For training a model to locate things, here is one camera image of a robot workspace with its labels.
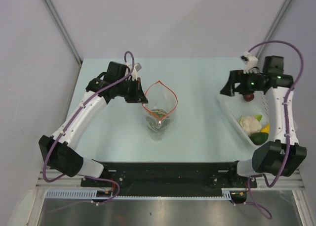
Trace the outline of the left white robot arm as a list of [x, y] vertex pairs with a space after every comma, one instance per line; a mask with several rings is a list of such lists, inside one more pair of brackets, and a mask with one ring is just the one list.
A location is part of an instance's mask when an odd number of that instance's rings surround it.
[[91, 121], [115, 97], [123, 97], [127, 103], [148, 103], [138, 76], [140, 69], [140, 63], [111, 61], [107, 71], [88, 83], [83, 98], [70, 117], [52, 135], [40, 138], [44, 170], [51, 167], [63, 176], [92, 177], [98, 186], [108, 183], [109, 174], [104, 171], [104, 165], [80, 156], [76, 148]]

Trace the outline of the clear zip top bag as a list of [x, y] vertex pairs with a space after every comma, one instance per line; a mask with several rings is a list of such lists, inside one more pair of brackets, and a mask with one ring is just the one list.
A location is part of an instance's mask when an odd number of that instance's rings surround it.
[[152, 140], [160, 141], [175, 120], [178, 97], [160, 80], [148, 87], [145, 97], [148, 103], [142, 107], [147, 130]]

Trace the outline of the white cauliflower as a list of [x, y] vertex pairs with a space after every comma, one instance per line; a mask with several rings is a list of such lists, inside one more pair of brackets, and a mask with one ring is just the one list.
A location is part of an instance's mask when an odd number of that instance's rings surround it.
[[258, 133], [262, 128], [260, 122], [256, 120], [254, 116], [241, 116], [239, 124], [248, 136], [253, 133]]

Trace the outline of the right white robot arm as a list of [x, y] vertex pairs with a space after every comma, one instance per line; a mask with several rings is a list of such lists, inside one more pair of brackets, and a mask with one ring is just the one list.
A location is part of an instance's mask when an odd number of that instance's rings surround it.
[[307, 156], [307, 149], [299, 145], [294, 130], [292, 98], [295, 81], [283, 69], [283, 57], [267, 56], [263, 71], [246, 73], [232, 70], [220, 93], [226, 96], [262, 91], [269, 108], [270, 132], [267, 142], [257, 148], [252, 158], [239, 161], [237, 169], [228, 174], [228, 182], [239, 187], [246, 177], [272, 174], [276, 178], [289, 177]]

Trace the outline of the green melon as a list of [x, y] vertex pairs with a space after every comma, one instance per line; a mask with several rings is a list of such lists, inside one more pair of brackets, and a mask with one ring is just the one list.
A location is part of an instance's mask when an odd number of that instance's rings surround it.
[[153, 109], [145, 118], [149, 130], [157, 133], [164, 132], [173, 119], [163, 109]]

